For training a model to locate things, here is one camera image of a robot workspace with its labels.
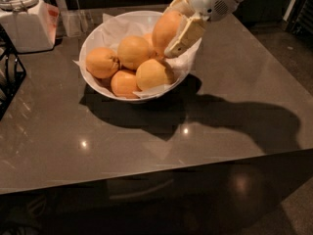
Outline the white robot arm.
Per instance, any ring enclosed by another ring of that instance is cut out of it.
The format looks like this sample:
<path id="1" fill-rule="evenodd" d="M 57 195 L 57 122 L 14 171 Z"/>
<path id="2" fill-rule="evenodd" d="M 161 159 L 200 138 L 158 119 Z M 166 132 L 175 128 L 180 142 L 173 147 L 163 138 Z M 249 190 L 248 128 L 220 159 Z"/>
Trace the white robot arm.
<path id="1" fill-rule="evenodd" d="M 167 58 L 177 58 L 202 38 L 207 22 L 217 22 L 235 12 L 244 0 L 173 0 L 164 11 L 179 12 L 182 21 L 164 50 Z"/>

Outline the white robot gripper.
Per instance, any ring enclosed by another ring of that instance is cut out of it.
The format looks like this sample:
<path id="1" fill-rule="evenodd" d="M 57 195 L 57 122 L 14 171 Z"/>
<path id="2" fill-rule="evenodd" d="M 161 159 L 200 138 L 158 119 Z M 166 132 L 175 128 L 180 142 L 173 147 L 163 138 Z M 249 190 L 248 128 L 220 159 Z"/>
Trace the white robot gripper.
<path id="1" fill-rule="evenodd" d="M 178 12 L 185 17 L 165 48 L 164 56 L 172 59 L 184 54 L 202 38 L 205 32 L 204 21 L 220 21 L 232 14 L 238 6 L 236 0 L 173 0 L 164 12 Z"/>

